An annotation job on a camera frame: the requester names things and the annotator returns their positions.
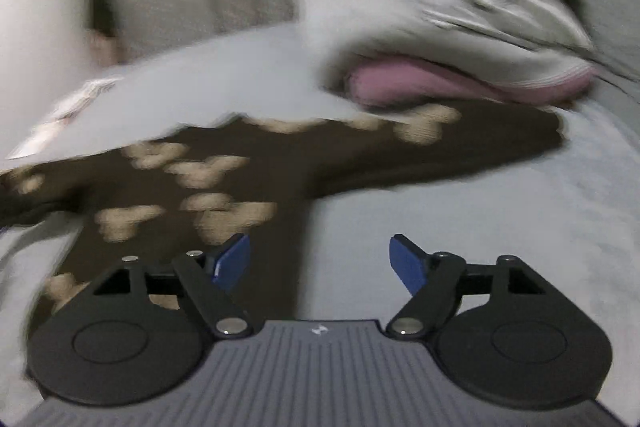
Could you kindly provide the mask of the brown sweater with beige patches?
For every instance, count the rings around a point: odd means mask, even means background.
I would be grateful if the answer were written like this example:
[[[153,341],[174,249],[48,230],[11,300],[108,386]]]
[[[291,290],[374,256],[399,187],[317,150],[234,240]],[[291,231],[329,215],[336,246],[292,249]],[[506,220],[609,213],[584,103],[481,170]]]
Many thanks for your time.
[[[216,127],[6,171],[2,225],[30,227],[54,212],[84,219],[27,327],[38,329],[123,257],[162,265],[239,233],[250,236],[252,254],[234,300],[256,319],[288,319],[312,202],[532,158],[561,146],[562,126],[551,110],[491,101],[430,104],[398,122],[233,115]]]

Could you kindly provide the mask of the grey bed sheet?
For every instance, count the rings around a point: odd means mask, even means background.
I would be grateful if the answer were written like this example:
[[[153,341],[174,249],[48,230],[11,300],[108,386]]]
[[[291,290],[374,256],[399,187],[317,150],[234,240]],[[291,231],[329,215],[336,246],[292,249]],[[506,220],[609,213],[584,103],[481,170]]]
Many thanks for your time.
[[[99,96],[42,152],[94,154],[206,126],[232,113],[345,118],[352,104],[318,88],[291,24],[242,31],[110,70]],[[390,236],[472,262],[521,257],[610,337],[601,401],[639,420],[639,87],[603,74],[565,115],[558,153],[458,181],[354,192],[318,202],[304,244],[304,319],[388,320],[407,291]]]

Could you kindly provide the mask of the open book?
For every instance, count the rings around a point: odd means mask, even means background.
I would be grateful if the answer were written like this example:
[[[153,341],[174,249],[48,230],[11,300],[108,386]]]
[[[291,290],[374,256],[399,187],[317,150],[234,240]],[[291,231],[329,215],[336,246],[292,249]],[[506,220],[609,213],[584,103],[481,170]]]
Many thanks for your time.
[[[113,89],[120,80],[122,76],[90,80],[65,98],[61,98],[50,112],[30,129],[27,138],[18,144],[6,159],[17,160],[41,153],[83,110],[100,95]]]

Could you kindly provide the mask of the pink pillow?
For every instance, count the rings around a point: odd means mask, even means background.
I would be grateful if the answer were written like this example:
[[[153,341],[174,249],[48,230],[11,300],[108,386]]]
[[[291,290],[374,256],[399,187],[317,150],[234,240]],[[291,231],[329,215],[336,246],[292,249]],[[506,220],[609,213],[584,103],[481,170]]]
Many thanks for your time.
[[[480,100],[527,105],[554,105],[581,95],[590,87],[591,66],[574,68],[558,80],[522,86],[497,86],[477,80],[435,63],[411,57],[393,56],[355,68],[346,79],[346,92],[355,103],[374,109],[416,106],[433,100]]]

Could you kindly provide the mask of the pink hanging garment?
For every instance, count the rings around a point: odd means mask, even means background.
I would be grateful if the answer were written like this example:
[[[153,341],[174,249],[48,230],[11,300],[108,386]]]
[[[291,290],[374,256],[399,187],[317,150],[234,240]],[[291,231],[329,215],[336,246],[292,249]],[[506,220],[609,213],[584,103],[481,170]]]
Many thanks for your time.
[[[96,65],[107,68],[125,63],[125,54],[119,38],[93,31],[89,41],[91,55]]]

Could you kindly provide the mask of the dark hanging garment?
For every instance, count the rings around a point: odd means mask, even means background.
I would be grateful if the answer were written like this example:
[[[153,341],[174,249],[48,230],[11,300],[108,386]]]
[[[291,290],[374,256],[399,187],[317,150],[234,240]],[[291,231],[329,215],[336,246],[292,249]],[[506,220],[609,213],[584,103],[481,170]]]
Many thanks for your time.
[[[90,0],[89,27],[106,38],[117,36],[117,20],[112,0]]]

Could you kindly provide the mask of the grey folded duvet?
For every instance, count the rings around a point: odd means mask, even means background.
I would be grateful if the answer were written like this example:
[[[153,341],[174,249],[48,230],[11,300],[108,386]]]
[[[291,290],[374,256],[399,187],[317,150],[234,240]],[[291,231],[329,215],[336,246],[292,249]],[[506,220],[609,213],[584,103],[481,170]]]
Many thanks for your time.
[[[323,88],[338,91],[369,61],[393,56],[449,66],[496,88],[547,88],[589,72],[565,50],[515,44],[446,22],[423,0],[292,0]]]

